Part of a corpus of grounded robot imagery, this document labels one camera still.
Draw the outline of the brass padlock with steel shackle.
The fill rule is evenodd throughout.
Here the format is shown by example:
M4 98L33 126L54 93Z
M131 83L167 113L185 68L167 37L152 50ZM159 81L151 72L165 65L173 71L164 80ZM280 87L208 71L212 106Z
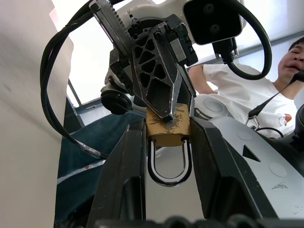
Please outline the brass padlock with steel shackle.
M178 186L188 179L192 171L190 149L190 114L186 104L176 104L173 120L166 123L156 113L148 108L146 116L148 161L147 167L150 177L159 185L166 187ZM166 178L156 170L156 148L182 148L183 170L174 178Z

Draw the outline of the person in white T-shirt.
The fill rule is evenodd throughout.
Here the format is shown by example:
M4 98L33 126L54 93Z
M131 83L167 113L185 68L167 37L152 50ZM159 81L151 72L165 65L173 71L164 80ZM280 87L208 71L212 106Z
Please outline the person in white T-shirt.
M304 70L304 37L295 41L282 57L277 79L246 80L225 64L201 64L189 69L189 76L198 95L196 107L201 109L205 95L220 101L232 117L246 124L248 113L269 98L272 100L257 116L261 133L268 138L288 135L295 129L297 108L294 99L304 82L288 83L294 74Z

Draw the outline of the dark teal cloth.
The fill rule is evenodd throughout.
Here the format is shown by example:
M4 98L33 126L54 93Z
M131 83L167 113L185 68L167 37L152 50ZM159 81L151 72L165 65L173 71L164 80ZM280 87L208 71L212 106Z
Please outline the dark teal cloth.
M76 131L73 137L109 155L128 125L142 120L136 114L105 116ZM85 227L102 173L96 159L64 138L59 158L55 222L67 228Z

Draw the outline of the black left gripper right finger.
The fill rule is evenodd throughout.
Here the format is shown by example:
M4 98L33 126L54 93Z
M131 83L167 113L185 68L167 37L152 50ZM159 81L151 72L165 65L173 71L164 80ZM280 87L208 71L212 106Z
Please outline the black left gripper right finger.
M234 214L252 219L277 218L248 163L211 122L193 117L193 168L206 219L227 220Z

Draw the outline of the lattice finger of the black right gripper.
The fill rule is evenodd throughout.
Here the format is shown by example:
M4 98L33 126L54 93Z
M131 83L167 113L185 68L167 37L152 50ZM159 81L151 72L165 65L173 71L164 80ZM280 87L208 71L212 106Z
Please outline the lattice finger of the black right gripper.
M178 62L169 43L166 22L150 25L133 23L132 37L134 93L161 119L173 119L181 86Z

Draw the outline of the slim finger of the black right gripper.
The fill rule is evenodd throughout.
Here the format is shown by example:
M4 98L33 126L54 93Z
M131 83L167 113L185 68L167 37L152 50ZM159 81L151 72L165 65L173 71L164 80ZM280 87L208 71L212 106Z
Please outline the slim finger of the black right gripper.
M186 104L190 106L192 98L196 97L196 90L188 75L185 66L178 65L178 70L182 77L181 87L178 95L177 103Z

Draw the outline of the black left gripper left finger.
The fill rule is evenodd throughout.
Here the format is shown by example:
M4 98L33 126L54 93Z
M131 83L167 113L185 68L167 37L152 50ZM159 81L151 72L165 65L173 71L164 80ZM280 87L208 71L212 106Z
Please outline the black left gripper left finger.
M86 228L97 221L146 220L146 124L127 126L106 159Z

